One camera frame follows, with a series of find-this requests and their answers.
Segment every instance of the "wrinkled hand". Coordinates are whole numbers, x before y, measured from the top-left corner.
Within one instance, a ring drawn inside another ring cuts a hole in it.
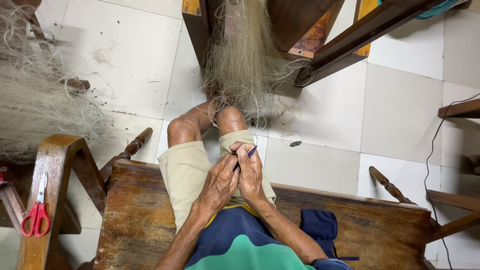
[[[250,205],[255,205],[260,200],[265,200],[265,193],[262,188],[262,162],[258,152],[248,158],[248,153],[255,147],[253,144],[236,142],[230,146],[232,153],[237,154],[240,164],[240,194]]]
[[[237,156],[225,154],[209,171],[196,203],[201,210],[214,215],[230,200],[239,184],[239,170],[233,172]]]

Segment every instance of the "blue pen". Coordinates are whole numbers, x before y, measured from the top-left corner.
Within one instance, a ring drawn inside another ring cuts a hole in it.
[[[257,149],[257,146],[255,146],[249,153],[248,153],[248,158],[250,158],[253,153],[255,152],[255,150]],[[238,168],[240,166],[240,163],[237,162],[237,164],[235,165],[235,167],[233,168],[233,171],[235,171],[236,168]]]

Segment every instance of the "forearm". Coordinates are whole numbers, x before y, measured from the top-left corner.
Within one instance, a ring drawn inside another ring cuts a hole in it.
[[[251,206],[273,237],[290,247],[304,264],[312,264],[317,259],[328,258],[310,236],[295,226],[273,204],[267,200],[261,200]]]
[[[200,211],[194,203],[187,220],[163,254],[156,270],[183,269],[192,256],[198,237],[210,217],[210,213]]]

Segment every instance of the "tangled net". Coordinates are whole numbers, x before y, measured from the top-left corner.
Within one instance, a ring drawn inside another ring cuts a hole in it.
[[[308,67],[309,60],[281,59],[266,2],[225,0],[215,17],[217,23],[209,40],[203,86],[214,91],[218,110],[234,106],[247,123],[262,129],[266,125],[264,114],[271,113],[265,110],[268,104],[265,96],[282,82],[294,83],[298,70]]]
[[[0,6],[0,160],[34,162],[39,143],[57,133],[89,145],[101,140],[111,122],[84,89],[60,83],[74,77],[57,64],[55,48],[28,37],[26,18],[35,9],[10,0]]]

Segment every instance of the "scissor handle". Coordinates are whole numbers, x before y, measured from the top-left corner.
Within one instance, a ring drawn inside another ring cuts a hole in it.
[[[30,224],[30,230],[27,232],[25,229],[25,223],[27,219],[31,218],[32,222]],[[47,228],[43,233],[40,233],[40,228],[42,226],[42,219],[47,223]],[[50,218],[47,214],[46,204],[35,202],[33,203],[32,210],[24,217],[20,225],[20,229],[24,236],[32,236],[33,234],[36,237],[44,236],[50,229]]]

